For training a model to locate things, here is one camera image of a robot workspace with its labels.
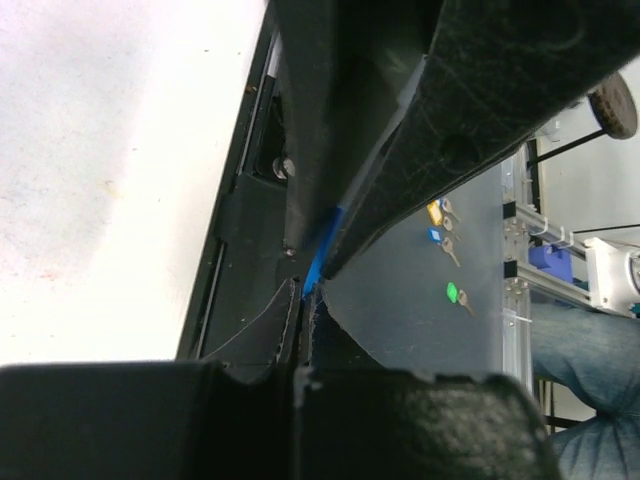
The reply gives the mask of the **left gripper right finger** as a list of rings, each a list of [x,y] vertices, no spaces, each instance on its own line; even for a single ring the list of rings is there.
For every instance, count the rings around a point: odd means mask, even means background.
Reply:
[[[529,393],[506,375],[386,369],[305,299],[294,374],[297,479],[557,479]]]

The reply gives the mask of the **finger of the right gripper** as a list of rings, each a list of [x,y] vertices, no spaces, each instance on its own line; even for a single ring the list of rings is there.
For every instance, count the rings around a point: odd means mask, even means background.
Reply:
[[[314,242],[417,89],[437,1],[273,1],[281,53],[284,244]]]
[[[346,209],[324,277],[638,53],[635,1],[444,2],[415,95]]]

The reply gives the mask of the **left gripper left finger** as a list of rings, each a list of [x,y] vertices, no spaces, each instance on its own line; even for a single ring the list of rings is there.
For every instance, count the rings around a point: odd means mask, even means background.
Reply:
[[[300,286],[198,360],[1,371],[5,479],[215,479],[270,472]]]

